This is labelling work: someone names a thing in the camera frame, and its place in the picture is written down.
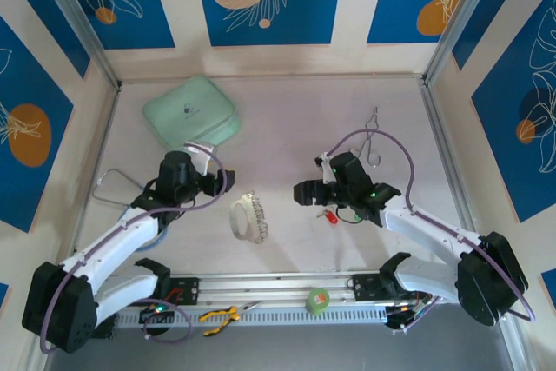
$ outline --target black cable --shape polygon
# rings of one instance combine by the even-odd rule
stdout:
[[[340,219],[342,222],[349,223],[350,225],[358,225],[359,223],[363,222],[362,219],[360,219],[360,220],[357,221],[357,222],[347,221],[346,219],[342,219],[342,218],[340,217],[340,214],[338,213],[339,209],[340,209],[340,208],[339,208],[338,206],[336,206],[336,217],[337,217],[338,219]]]

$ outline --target tape roll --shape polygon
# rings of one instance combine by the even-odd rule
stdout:
[[[309,293],[305,308],[311,315],[320,315],[330,304],[330,295],[324,288],[314,288]]]

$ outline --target white wall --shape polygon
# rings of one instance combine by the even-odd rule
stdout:
[[[0,368],[30,371],[43,369],[44,360],[30,360],[37,338],[21,325],[30,280],[36,267],[67,250],[85,197],[82,173],[98,152],[112,89],[94,64],[82,80],[26,0],[0,0],[0,16],[74,105],[31,231],[0,222],[0,282],[10,285],[0,317]]]
[[[462,71],[450,60],[434,85],[451,144],[480,231],[496,230],[513,246],[529,281],[526,298],[537,321],[522,323],[539,358],[539,369],[554,369],[556,311],[540,273],[556,268],[556,206],[520,223],[506,192],[471,96],[542,0],[506,0]]]
[[[338,0],[330,45],[210,46],[201,0],[162,0],[175,49],[112,50],[123,80],[209,76],[422,72],[436,43],[367,45],[378,0]]]

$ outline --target yellow-handled pliers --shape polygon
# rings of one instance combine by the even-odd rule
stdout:
[[[213,330],[207,330],[206,332],[203,332],[203,335],[205,335],[205,336],[214,336],[216,334],[219,334],[232,321],[239,321],[244,313],[248,312],[252,308],[256,308],[261,303],[262,303],[262,301],[253,301],[251,303],[244,304],[240,308],[238,308],[237,306],[232,306],[227,310],[213,310],[211,312],[205,313],[204,315],[202,315],[199,318],[200,321],[206,321],[209,317],[220,316],[220,315],[229,315],[229,318],[226,319],[224,321],[224,323],[222,325],[220,325],[218,328],[213,329]]]

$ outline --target red object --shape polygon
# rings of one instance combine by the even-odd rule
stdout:
[[[336,215],[334,213],[332,213],[330,210],[327,210],[324,214],[324,216],[326,216],[326,218],[328,219],[328,221],[330,223],[332,223],[333,225],[335,225],[336,223],[338,223],[338,218],[336,217]]]

